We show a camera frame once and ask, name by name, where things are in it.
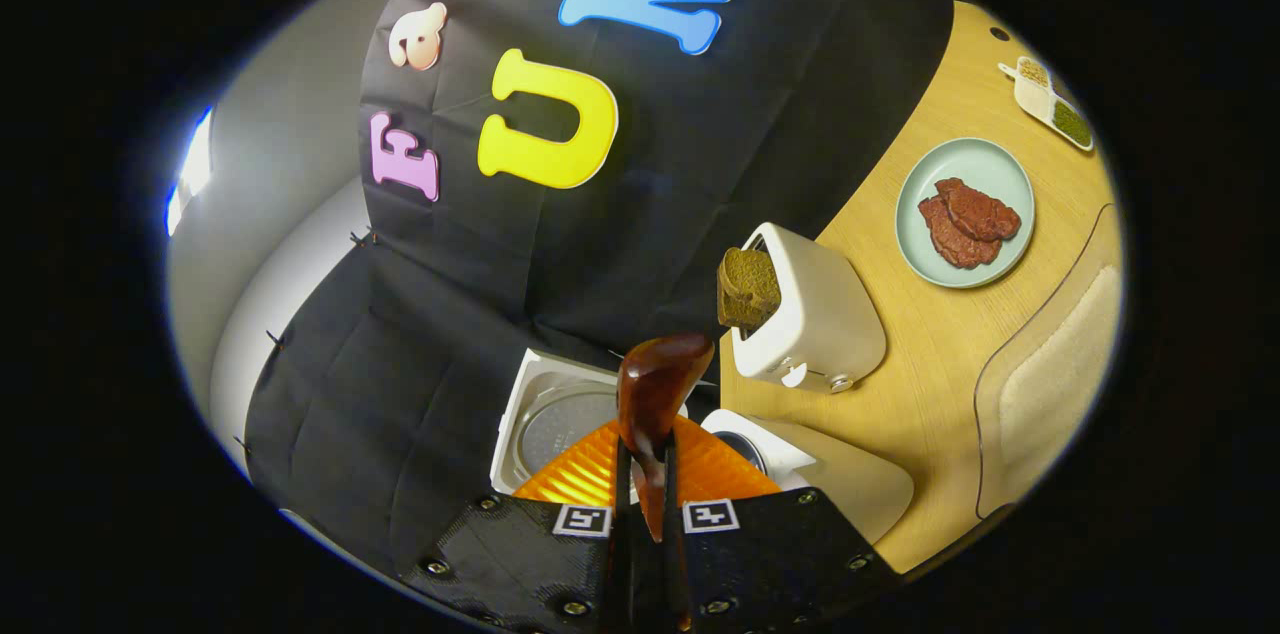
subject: wooden table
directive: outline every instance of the wooden table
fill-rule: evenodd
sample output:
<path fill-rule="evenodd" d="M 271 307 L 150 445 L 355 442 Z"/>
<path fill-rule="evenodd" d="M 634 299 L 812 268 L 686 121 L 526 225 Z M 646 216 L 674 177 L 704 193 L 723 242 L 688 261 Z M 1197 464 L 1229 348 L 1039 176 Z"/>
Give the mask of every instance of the wooden table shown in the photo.
<path fill-rule="evenodd" d="M 1032 55 L 982 9 L 955 4 L 951 40 L 911 118 L 854 196 L 818 236 L 858 272 L 884 323 L 888 352 L 840 394 L 745 379 L 721 338 L 721 406 L 804 424 L 892 461 L 915 480 L 915 497 L 876 548 L 900 573 L 978 524 L 979 452 L 974 384 L 992 352 L 1043 305 L 1084 247 L 1098 210 L 1114 201 L 1097 150 L 1083 152 L 1019 109 L 997 63 Z M 1030 177 L 1036 231 L 1021 261 L 974 289 L 925 282 L 902 259 L 893 233 L 899 191 L 931 149 L 956 137 L 1006 147 Z"/>

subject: meat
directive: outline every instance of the meat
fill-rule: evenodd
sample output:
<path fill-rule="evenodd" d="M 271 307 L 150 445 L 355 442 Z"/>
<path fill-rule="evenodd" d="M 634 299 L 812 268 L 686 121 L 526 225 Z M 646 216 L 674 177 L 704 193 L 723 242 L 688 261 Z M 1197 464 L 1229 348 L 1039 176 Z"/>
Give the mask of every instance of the meat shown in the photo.
<path fill-rule="evenodd" d="M 996 260 L 996 255 L 1000 254 L 1000 240 L 979 242 L 965 236 L 951 222 L 942 195 L 928 197 L 918 205 L 918 209 L 929 225 L 929 240 L 933 241 L 933 248 L 952 266 L 973 269 L 979 264 L 991 264 Z"/>
<path fill-rule="evenodd" d="M 983 242 L 1006 240 L 1023 225 L 1021 216 L 1005 202 L 965 186 L 964 179 L 942 179 L 933 184 L 946 202 L 947 214 L 965 234 Z"/>

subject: beige mat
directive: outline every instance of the beige mat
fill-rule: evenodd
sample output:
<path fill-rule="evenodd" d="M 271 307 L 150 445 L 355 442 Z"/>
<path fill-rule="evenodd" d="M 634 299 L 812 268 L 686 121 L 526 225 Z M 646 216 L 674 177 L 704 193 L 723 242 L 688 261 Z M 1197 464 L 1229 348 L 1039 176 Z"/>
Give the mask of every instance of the beige mat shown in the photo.
<path fill-rule="evenodd" d="M 1018 498 L 1052 466 L 1106 374 L 1120 316 L 1120 270 L 1103 266 L 1062 324 L 1000 391 L 1005 491 Z"/>

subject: white wall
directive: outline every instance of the white wall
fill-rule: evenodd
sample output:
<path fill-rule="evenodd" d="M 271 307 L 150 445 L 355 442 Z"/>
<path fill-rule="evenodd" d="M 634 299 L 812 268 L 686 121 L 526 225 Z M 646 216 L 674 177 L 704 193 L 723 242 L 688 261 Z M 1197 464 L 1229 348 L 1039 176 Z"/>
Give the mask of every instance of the white wall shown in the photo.
<path fill-rule="evenodd" d="M 244 441 L 253 386 L 275 346 L 266 332 L 279 337 L 302 302 L 355 246 L 349 234 L 364 236 L 366 227 L 365 191 L 356 177 L 271 252 L 227 320 L 210 377 L 209 424 L 246 476 L 244 451 L 234 438 Z"/>
<path fill-rule="evenodd" d="M 317 0 L 214 104 L 212 178 L 182 213 L 166 255 L 170 325 L 206 418 L 214 352 L 244 287 L 300 222 L 358 174 L 360 74 L 385 5 Z M 219 419 L 225 424 L 227 414 Z"/>

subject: light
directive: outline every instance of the light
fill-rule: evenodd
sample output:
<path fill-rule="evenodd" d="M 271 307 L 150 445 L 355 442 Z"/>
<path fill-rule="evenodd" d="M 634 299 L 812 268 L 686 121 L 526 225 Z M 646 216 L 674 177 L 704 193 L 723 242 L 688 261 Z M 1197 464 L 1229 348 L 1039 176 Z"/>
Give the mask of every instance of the light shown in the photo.
<path fill-rule="evenodd" d="M 170 237 L 173 237 L 174 229 L 178 228 L 179 219 L 182 219 L 182 205 L 178 202 L 178 188 L 174 188 L 173 193 L 169 195 L 169 215 L 165 216 Z"/>
<path fill-rule="evenodd" d="M 214 110 L 210 108 L 200 117 L 196 132 L 191 136 L 191 143 L 187 145 L 187 159 L 182 163 L 182 172 L 178 174 L 178 186 L 169 195 L 165 224 L 169 228 L 170 237 L 178 229 L 178 222 L 182 220 L 182 210 L 187 207 L 192 197 L 201 188 L 205 188 L 205 184 L 212 178 L 212 161 L 209 151 L 212 113 Z"/>
<path fill-rule="evenodd" d="M 206 109 L 205 115 L 196 124 L 196 133 L 191 137 L 191 146 L 187 147 L 187 161 L 182 165 L 182 182 L 187 183 L 191 196 L 200 193 L 201 188 L 209 183 L 212 174 L 209 161 L 209 128 L 212 109 Z"/>

